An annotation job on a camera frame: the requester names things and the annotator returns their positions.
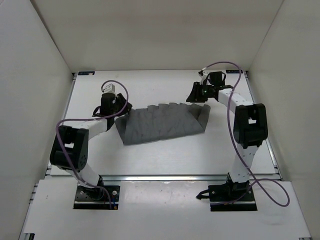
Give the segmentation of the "grey pleated skirt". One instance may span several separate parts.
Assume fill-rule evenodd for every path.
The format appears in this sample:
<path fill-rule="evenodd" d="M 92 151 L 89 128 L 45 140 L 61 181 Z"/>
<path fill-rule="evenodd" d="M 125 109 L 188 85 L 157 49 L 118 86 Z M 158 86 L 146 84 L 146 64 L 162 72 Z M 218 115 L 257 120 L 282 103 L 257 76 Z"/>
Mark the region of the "grey pleated skirt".
<path fill-rule="evenodd" d="M 132 109 L 115 120 L 125 146 L 170 140 L 205 132 L 211 107 L 207 104 L 160 103 Z"/>

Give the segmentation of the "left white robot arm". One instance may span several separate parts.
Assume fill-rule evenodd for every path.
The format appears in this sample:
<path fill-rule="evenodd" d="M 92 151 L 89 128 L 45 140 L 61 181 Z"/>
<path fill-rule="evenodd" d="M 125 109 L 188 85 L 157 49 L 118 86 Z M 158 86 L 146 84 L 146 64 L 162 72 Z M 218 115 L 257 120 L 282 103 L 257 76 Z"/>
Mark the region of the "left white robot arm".
<path fill-rule="evenodd" d="M 106 191 L 102 177 L 87 163 L 89 140 L 110 130 L 115 118 L 129 113 L 132 107 L 121 93 L 104 93 L 100 105 L 93 110 L 94 120 L 82 120 L 77 127 L 58 127 L 49 161 L 72 175 L 93 199 L 101 198 Z"/>

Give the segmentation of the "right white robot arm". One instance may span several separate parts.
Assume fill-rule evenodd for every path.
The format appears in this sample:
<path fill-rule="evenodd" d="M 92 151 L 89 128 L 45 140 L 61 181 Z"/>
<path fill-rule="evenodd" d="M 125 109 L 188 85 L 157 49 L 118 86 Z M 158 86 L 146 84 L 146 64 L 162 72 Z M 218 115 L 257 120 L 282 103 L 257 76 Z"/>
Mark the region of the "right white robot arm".
<path fill-rule="evenodd" d="M 227 107 L 227 124 L 236 154 L 223 187 L 226 198 L 236 200 L 247 190 L 253 159 L 268 137 L 266 107 L 235 92 L 233 86 L 225 83 L 227 75 L 222 71 L 201 70 L 198 74 L 201 81 L 193 83 L 186 101 L 205 103 L 213 98 Z"/>

